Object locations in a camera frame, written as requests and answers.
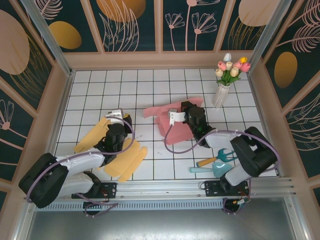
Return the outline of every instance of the pink tulip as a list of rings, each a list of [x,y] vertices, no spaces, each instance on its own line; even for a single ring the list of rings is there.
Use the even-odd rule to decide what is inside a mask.
[[[240,71],[246,73],[249,71],[249,69],[251,68],[251,64],[248,62],[245,62],[244,64],[242,64],[242,67],[240,68]]]
[[[233,68],[241,69],[241,67],[242,67],[242,63],[241,63],[241,62],[239,62],[239,61],[237,61],[237,62],[235,62],[235,63],[232,65],[232,67],[233,67]]]
[[[220,68],[222,71],[225,71],[227,69],[227,65],[223,61],[220,61],[218,62],[218,68]]]

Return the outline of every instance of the white tulip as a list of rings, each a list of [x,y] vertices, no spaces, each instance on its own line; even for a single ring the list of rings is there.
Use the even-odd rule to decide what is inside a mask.
[[[231,68],[231,71],[230,71],[231,77],[236,77],[236,76],[238,76],[238,73],[239,73],[239,68],[237,68],[237,67]]]
[[[221,78],[224,74],[224,71],[222,71],[220,68],[215,70],[215,75],[219,78]]]
[[[223,61],[224,61],[224,62],[231,61],[231,53],[230,53],[230,52],[227,52],[227,53],[224,55]]]
[[[230,61],[227,61],[225,65],[226,65],[226,69],[227,69],[227,70],[230,70],[230,69],[232,69],[233,63],[230,62]]]

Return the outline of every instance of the pink cloth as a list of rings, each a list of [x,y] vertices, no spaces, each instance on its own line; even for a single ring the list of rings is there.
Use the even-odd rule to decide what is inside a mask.
[[[195,97],[195,98],[187,99],[185,101],[189,101],[192,104],[196,104],[198,107],[201,107],[201,104],[204,102],[204,99],[201,97]],[[170,119],[168,116],[169,109],[177,109],[178,112],[180,112],[181,101],[171,103],[165,106],[149,107],[143,111],[144,118],[157,116],[157,118],[154,120],[154,124],[158,125],[160,134],[163,137],[165,137],[170,127],[170,124],[169,124]],[[192,138],[193,138],[193,134],[187,124],[183,124],[182,122],[175,122],[166,141],[168,145],[172,145],[172,144],[180,143]]]

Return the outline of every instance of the tulip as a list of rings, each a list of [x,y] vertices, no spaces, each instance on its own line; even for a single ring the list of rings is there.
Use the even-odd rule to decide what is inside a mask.
[[[227,52],[227,53],[224,55],[223,61],[224,61],[224,62],[231,61],[231,53],[230,53],[230,52]]]
[[[226,69],[227,69],[227,70],[230,70],[230,69],[232,69],[233,63],[230,62],[230,61],[227,61],[225,65],[226,65]]]
[[[239,61],[235,62],[235,63],[232,65],[233,68],[238,68],[238,69],[240,69],[241,66],[242,66],[242,63],[239,62]]]
[[[222,71],[225,71],[227,69],[227,65],[223,61],[220,61],[218,62],[218,68],[220,68]]]
[[[248,61],[248,58],[247,58],[246,56],[243,56],[243,57],[241,57],[241,58],[239,59],[238,62],[244,64],[244,63],[246,63],[247,61]]]
[[[246,73],[249,71],[250,68],[251,68],[251,64],[248,62],[245,62],[244,64],[242,64],[240,71]]]
[[[237,68],[237,67],[231,68],[231,70],[230,70],[230,75],[231,75],[231,77],[236,77],[236,76],[238,76],[238,73],[239,73],[239,68]]]
[[[215,75],[219,78],[221,78],[224,74],[224,71],[222,71],[220,68],[215,70]]]

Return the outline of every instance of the glass vase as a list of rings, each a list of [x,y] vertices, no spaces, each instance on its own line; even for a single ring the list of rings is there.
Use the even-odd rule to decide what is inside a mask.
[[[224,104],[229,93],[229,88],[230,88],[230,85],[225,86],[223,84],[219,84],[218,91],[216,92],[213,100],[214,107],[220,108]]]

